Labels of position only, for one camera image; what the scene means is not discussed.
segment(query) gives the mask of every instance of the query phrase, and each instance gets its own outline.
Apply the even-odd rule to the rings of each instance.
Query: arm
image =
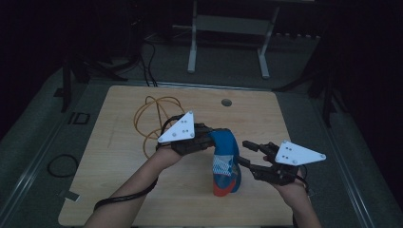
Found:
[[[285,203],[291,207],[299,228],[320,228],[317,213],[306,194],[304,184],[300,180],[280,186],[273,186],[278,190]]]
[[[143,191],[165,168],[180,159],[181,156],[172,149],[161,147],[111,197],[127,196]],[[130,227],[145,197],[101,206],[89,217],[85,227]]]

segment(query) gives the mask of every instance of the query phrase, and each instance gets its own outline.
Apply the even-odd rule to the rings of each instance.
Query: dark floor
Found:
[[[159,86],[222,86],[267,91],[294,81],[317,44],[317,40],[308,38],[275,36],[266,53],[271,78],[263,80],[254,47],[213,46],[201,42],[196,72],[188,74],[186,42],[166,44],[156,36],[147,40],[155,45],[151,69]],[[147,63],[152,50],[151,45],[144,45]],[[141,66],[119,74],[129,80],[116,82],[93,75],[88,85],[73,83],[72,104],[66,113],[60,112],[61,98],[53,97],[54,91],[62,86],[61,70],[49,77],[0,142],[2,225],[61,227],[57,218],[64,199],[58,194],[68,190],[72,178],[52,177],[47,165],[60,154],[80,160],[110,86],[145,86]],[[403,227],[402,212],[354,120],[334,102],[332,127],[326,127],[320,116],[323,98],[309,98],[306,94],[309,84],[277,95],[291,140],[327,155],[326,161],[308,165],[312,203],[323,227]],[[68,124],[72,112],[89,113],[89,123]],[[71,170],[74,166],[68,161],[56,164],[55,171]]]

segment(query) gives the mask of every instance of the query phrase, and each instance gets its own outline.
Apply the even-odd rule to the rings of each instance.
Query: dark background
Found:
[[[251,13],[246,1],[223,11],[208,3],[202,10]],[[253,1],[269,9],[268,1]],[[320,35],[321,41],[307,70],[332,65],[335,88],[354,117],[385,180],[402,207],[403,140],[403,6],[398,0],[367,0],[344,7],[285,4],[275,32]],[[96,60],[136,54],[141,42],[128,43],[129,32],[150,25],[169,39],[173,24],[190,26],[191,1],[1,1],[0,3],[0,139],[24,111],[43,82],[74,51]],[[137,22],[130,29],[129,24]]]

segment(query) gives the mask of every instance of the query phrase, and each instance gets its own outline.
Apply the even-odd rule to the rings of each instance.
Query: wooden tabletop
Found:
[[[145,98],[177,98],[184,111],[193,111],[195,123],[229,128],[238,141],[240,154],[255,164],[269,165],[263,154],[242,147],[242,141],[280,144],[290,140],[276,95],[266,91],[136,87],[116,85],[107,93],[70,191],[78,201],[66,199],[59,216],[62,225],[83,225],[98,200],[108,198],[146,160],[144,137],[133,118]],[[221,104],[223,99],[232,102]],[[170,116],[182,111],[171,103],[164,106]],[[138,128],[149,133],[160,127],[156,106],[149,107]],[[157,141],[146,142],[152,154]],[[163,171],[135,219],[136,226],[269,226],[291,225],[292,212],[267,182],[254,180],[241,167],[237,193],[213,195],[214,147],[187,155]]]

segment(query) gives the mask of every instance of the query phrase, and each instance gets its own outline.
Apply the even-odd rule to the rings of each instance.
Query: white triangular marker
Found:
[[[175,124],[169,127],[160,138],[159,143],[174,142],[180,140],[189,140],[195,138],[195,124],[193,112],[189,111],[184,114]]]
[[[317,153],[292,142],[284,141],[276,155],[276,162],[293,166],[326,160],[326,155]]]

